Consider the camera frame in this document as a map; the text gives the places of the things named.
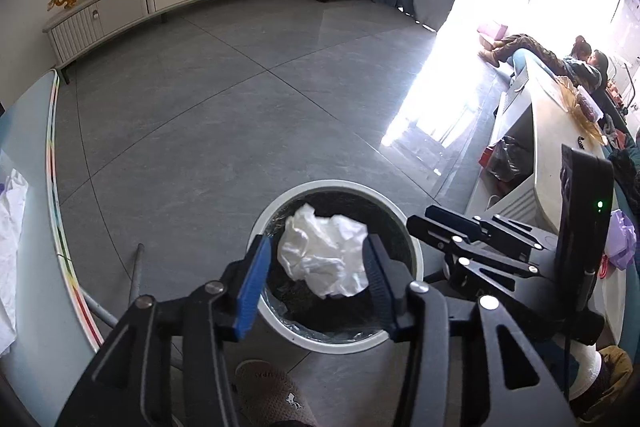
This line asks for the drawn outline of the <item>person lying by window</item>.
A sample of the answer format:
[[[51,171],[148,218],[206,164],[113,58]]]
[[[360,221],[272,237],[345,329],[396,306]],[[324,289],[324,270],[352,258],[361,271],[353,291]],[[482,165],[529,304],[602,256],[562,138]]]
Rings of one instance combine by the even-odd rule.
[[[533,37],[527,34],[514,34],[483,43],[478,56],[491,66],[498,67],[514,57],[515,52],[519,50],[533,53],[553,75],[570,78],[575,86],[582,86],[589,93],[606,85],[608,57],[599,50],[593,50],[587,58],[578,58],[573,55],[559,58]]]

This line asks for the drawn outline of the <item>white round trash bin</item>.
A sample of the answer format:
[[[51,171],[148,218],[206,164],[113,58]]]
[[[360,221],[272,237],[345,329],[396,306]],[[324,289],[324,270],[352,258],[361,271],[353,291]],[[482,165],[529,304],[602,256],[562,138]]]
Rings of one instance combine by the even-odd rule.
[[[273,199],[250,232],[272,244],[258,303],[262,319],[293,345],[324,355],[385,343],[362,247],[367,235],[377,235],[390,257],[420,279],[422,248],[406,221],[389,198],[346,180],[306,182]]]

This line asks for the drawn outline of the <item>white tissue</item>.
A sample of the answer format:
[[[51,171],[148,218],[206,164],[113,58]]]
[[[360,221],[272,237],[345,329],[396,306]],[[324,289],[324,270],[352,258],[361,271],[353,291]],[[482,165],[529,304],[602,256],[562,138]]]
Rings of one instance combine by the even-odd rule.
[[[367,225],[342,215],[318,217],[311,205],[285,220],[277,258],[286,275],[317,297],[354,297],[369,286],[362,260]]]

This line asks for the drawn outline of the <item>metal table legs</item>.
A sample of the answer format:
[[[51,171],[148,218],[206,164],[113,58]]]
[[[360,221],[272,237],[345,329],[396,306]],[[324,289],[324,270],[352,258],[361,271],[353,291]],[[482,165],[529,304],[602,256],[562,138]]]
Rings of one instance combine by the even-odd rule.
[[[76,259],[81,295],[103,338],[110,335],[131,301],[142,295],[145,260],[146,249],[142,243],[134,248],[129,267],[100,253]]]

